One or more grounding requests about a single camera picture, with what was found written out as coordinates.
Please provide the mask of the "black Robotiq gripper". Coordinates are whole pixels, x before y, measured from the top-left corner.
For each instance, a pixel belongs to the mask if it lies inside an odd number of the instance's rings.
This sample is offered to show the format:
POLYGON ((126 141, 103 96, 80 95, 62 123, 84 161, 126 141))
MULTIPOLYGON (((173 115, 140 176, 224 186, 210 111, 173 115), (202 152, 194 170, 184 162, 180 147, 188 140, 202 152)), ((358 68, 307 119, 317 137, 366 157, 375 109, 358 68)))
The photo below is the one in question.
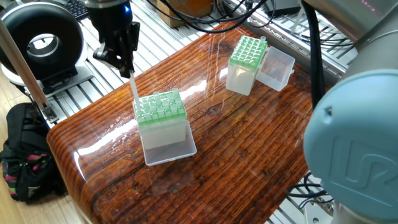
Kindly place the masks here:
POLYGON ((117 68, 124 78, 134 72, 133 52, 137 50, 140 23, 134 22, 129 3, 92 3, 89 5, 91 23, 105 46, 93 52, 93 58, 117 68))

